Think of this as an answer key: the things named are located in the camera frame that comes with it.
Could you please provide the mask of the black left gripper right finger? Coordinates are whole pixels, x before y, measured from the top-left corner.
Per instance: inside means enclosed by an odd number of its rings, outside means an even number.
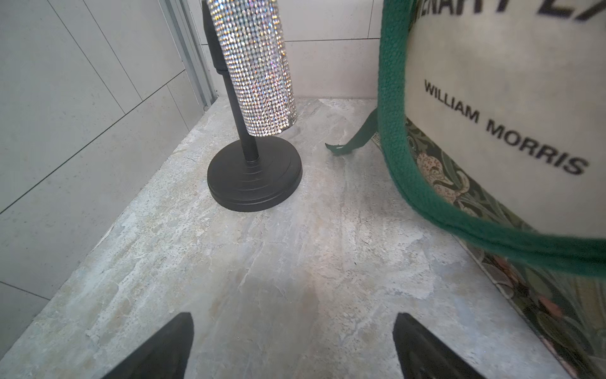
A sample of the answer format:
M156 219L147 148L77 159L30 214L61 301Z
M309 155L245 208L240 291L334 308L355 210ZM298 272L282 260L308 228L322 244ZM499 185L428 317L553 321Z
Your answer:
M397 315L392 336L405 379L484 379L410 314Z

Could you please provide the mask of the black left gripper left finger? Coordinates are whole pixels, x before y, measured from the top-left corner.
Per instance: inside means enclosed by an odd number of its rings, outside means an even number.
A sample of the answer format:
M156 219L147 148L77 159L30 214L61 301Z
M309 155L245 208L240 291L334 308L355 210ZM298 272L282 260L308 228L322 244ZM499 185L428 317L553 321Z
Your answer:
M132 352L104 379L183 378L193 345L191 313L180 313Z

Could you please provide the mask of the canvas tote bag green handles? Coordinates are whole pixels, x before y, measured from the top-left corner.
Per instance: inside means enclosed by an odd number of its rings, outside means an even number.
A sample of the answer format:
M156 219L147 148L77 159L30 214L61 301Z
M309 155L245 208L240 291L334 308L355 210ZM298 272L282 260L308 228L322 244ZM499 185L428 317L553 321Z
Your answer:
M377 138L573 378L605 376L605 4L386 1Z

